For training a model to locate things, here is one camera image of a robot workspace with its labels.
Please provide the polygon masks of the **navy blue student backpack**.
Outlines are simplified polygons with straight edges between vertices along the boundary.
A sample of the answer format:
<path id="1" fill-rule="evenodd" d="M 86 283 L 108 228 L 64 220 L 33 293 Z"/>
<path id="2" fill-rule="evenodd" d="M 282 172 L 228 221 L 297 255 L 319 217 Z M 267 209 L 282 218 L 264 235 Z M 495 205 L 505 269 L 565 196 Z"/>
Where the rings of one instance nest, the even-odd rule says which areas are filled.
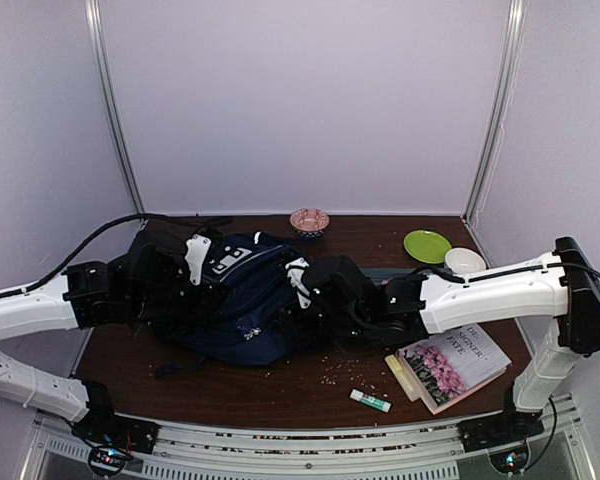
<path id="1" fill-rule="evenodd" d="M 150 323 L 159 339 L 194 351 L 192 363 L 157 367 L 164 377 L 193 372 L 207 359 L 266 366 L 313 345 L 321 312 L 302 277 L 312 260 L 287 240 L 256 231 L 186 242 L 179 311 Z"/>

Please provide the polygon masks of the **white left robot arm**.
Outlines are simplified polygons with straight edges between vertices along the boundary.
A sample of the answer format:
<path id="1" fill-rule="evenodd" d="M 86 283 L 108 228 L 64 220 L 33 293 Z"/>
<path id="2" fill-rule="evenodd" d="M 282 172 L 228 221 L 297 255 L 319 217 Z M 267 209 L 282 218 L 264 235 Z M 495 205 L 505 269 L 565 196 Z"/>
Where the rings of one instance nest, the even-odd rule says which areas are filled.
<path id="1" fill-rule="evenodd" d="M 20 340 L 54 340 L 112 325 L 184 320 L 202 287 L 203 265 L 221 234 L 202 228 L 183 239 L 142 230 L 110 261 L 67 262 L 32 284 L 0 290 L 0 397 L 83 426 L 103 444 L 124 433 L 98 381 L 62 377 L 45 365 L 6 359 Z"/>

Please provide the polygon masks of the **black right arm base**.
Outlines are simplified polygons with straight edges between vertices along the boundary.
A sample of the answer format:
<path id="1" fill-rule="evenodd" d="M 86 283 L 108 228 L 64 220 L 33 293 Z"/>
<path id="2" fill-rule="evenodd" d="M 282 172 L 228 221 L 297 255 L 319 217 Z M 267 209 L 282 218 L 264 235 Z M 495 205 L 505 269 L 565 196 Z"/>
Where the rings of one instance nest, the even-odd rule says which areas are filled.
<path id="1" fill-rule="evenodd" d="M 543 408 L 523 412 L 513 400 L 513 390 L 509 389 L 501 412 L 457 424 L 464 451 L 490 449 L 539 435 L 544 432 L 542 413 Z"/>

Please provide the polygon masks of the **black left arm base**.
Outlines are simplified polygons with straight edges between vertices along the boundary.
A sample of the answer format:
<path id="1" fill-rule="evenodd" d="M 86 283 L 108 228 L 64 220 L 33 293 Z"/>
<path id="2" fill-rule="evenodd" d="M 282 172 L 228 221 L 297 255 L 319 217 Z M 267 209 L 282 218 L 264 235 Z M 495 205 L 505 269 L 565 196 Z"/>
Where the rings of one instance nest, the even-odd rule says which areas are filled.
<path id="1" fill-rule="evenodd" d="M 124 451 L 152 454 L 159 433 L 155 422 L 117 414 L 105 385 L 85 380 L 86 414 L 72 425 L 76 433 L 90 442 Z"/>

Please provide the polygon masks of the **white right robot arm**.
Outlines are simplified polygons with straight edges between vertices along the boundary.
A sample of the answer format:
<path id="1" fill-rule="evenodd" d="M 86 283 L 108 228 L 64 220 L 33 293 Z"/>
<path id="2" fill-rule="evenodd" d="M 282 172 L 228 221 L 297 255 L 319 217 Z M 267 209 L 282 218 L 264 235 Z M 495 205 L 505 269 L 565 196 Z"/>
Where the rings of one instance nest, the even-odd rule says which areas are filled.
<path id="1" fill-rule="evenodd" d="M 374 285 L 346 256 L 301 258 L 283 270 L 302 308 L 343 336 L 406 346 L 473 323 L 550 316 L 544 343 L 514 381 L 506 409 L 493 419 L 499 440 L 515 440 L 531 414 L 582 357 L 600 351 L 600 273 L 577 242 L 559 238 L 531 260 L 471 274 L 420 267 Z"/>

